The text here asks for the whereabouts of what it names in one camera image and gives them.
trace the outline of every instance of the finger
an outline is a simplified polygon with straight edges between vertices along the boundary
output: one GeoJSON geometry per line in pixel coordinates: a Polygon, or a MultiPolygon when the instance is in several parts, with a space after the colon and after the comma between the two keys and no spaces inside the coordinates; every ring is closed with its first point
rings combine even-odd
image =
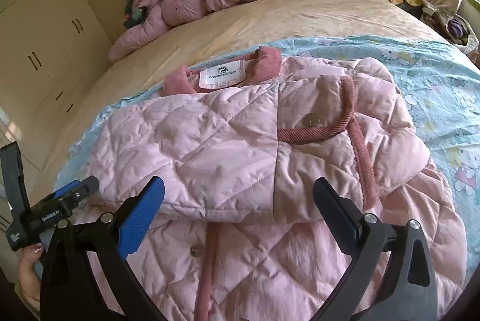
{"type": "Polygon", "coordinates": [[[40,279],[33,269],[33,264],[40,259],[43,247],[41,244],[30,245],[22,249],[18,260],[18,280],[25,296],[40,300],[40,279]]]}

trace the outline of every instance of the jacket button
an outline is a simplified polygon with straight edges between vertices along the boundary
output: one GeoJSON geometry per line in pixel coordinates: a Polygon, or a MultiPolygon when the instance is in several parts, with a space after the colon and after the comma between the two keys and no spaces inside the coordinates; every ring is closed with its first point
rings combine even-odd
{"type": "Polygon", "coordinates": [[[190,254],[193,257],[201,257],[203,256],[203,245],[202,244],[195,244],[190,248],[190,254]]]}
{"type": "Polygon", "coordinates": [[[308,113],[303,117],[303,125],[307,128],[314,128],[320,122],[320,116],[315,113],[308,113]]]}

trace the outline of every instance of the white clothing tag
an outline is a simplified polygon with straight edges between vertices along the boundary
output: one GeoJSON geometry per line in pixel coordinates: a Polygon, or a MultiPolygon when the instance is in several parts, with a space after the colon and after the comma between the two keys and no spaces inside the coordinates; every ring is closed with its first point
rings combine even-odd
{"type": "Polygon", "coordinates": [[[200,88],[210,90],[230,87],[246,79],[245,60],[231,61],[200,72],[200,88]]]}

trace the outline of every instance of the quilted fabric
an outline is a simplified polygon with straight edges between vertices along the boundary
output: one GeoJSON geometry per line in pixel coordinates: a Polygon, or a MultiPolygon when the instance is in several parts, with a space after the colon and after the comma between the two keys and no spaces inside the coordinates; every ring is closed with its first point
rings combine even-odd
{"type": "MultiPolygon", "coordinates": [[[[100,191],[78,220],[115,211],[160,176],[164,204],[127,260],[169,320],[309,320],[350,262],[313,203],[312,184],[324,176],[363,212],[421,222],[443,314],[463,284],[465,229],[388,70],[373,58],[290,57],[280,73],[116,110],[85,174],[98,177],[100,191]],[[312,128],[308,114],[318,116],[312,128]],[[202,258],[190,254],[197,244],[202,258]]],[[[98,263],[93,269],[115,308],[98,263]]]]}

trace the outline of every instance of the drawer handle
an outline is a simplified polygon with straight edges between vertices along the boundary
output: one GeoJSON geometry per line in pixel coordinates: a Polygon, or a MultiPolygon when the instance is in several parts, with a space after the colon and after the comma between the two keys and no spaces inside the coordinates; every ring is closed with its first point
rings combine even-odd
{"type": "Polygon", "coordinates": [[[80,30],[78,29],[77,24],[74,21],[71,21],[71,23],[73,23],[75,25],[75,29],[77,29],[77,33],[80,34],[80,30]]]}
{"type": "Polygon", "coordinates": [[[35,58],[37,59],[37,63],[39,64],[39,66],[42,66],[42,63],[40,62],[40,60],[38,59],[37,55],[35,54],[35,52],[32,52],[32,54],[35,56],[35,58]]]}
{"type": "Polygon", "coordinates": [[[80,23],[80,21],[78,20],[78,18],[75,18],[75,21],[77,21],[78,25],[80,25],[80,29],[83,31],[83,26],[82,26],[82,24],[80,23]]]}
{"type": "Polygon", "coordinates": [[[38,70],[37,66],[35,65],[35,63],[33,62],[32,58],[30,56],[28,56],[28,59],[30,60],[30,62],[32,63],[33,67],[35,68],[35,70],[38,70]]]}

